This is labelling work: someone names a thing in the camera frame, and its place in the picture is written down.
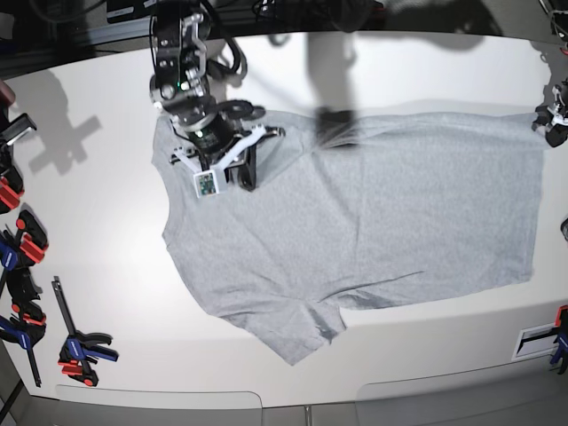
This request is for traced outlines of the person hand at left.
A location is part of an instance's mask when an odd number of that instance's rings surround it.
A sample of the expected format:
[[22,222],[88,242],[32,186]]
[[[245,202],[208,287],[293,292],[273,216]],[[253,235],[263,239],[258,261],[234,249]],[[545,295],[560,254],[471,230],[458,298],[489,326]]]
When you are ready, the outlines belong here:
[[10,107],[16,100],[16,96],[12,88],[3,80],[0,80],[0,99],[1,105],[4,107]]

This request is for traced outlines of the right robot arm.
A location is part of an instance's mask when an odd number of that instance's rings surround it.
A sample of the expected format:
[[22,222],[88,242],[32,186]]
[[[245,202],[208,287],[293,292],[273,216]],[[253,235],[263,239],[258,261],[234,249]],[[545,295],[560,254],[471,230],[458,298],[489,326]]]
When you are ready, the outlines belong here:
[[212,94],[211,81],[237,75],[243,61],[214,7],[208,1],[159,1],[149,38],[150,97],[182,142],[173,148],[170,162],[185,165],[199,197],[222,193],[232,179],[254,191],[258,145],[285,131],[263,124],[246,127],[263,115],[263,108]]

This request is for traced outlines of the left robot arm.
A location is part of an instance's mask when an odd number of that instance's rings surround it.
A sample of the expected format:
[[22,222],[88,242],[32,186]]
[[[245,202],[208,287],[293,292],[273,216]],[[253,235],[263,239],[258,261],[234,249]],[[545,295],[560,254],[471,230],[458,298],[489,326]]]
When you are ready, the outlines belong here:
[[[567,58],[567,2],[540,1],[540,6],[548,18],[551,32],[561,41],[559,51]],[[549,89],[551,100],[535,108],[536,118],[532,130],[540,131],[552,148],[567,141],[567,78],[555,83]]]

